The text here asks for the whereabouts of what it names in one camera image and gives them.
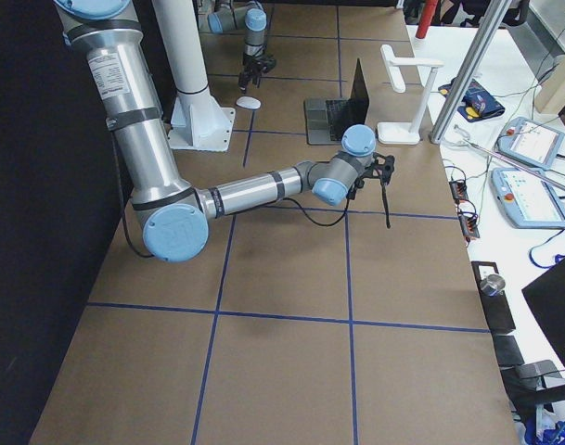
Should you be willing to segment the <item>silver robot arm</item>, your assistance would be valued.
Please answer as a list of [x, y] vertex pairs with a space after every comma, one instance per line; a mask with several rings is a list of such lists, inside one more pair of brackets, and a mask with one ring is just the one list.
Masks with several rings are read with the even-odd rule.
[[267, 53], [268, 20], [259, 1], [248, 1], [244, 6], [234, 6], [233, 1], [216, 1], [207, 21], [212, 33], [245, 32], [242, 71], [238, 75], [238, 87], [243, 94], [251, 83], [257, 85], [276, 67], [275, 57]]
[[235, 118], [212, 96], [198, 24], [188, 1], [157, 1], [153, 9], [177, 89], [166, 125], [141, 48], [143, 32], [130, 1], [59, 1], [56, 9], [67, 44], [86, 56], [106, 110], [113, 151], [134, 185], [131, 204], [148, 254], [188, 261], [209, 238], [209, 222], [305, 191], [330, 206], [347, 205], [368, 179], [388, 184], [394, 159], [376, 150], [374, 132], [350, 127], [328, 161], [306, 160], [279, 171], [199, 189], [180, 175], [177, 149], [225, 151]]

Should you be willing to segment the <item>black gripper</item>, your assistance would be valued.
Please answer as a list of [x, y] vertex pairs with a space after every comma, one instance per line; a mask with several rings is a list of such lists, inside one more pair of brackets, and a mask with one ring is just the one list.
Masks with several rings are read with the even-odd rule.
[[248, 78], [252, 77], [252, 84], [259, 86], [260, 77], [276, 67], [276, 59], [272, 55], [243, 56], [243, 71], [238, 76], [238, 87], [241, 92], [246, 92]]
[[387, 199], [386, 187], [389, 185], [392, 174], [394, 172], [395, 156], [393, 155], [381, 155], [380, 153], [373, 153], [372, 163], [365, 167], [363, 173], [361, 173], [354, 181], [353, 185], [349, 189], [348, 198], [354, 200], [357, 190], [362, 189], [365, 185], [365, 179], [377, 179], [379, 180], [381, 187], [381, 197], [383, 200]]

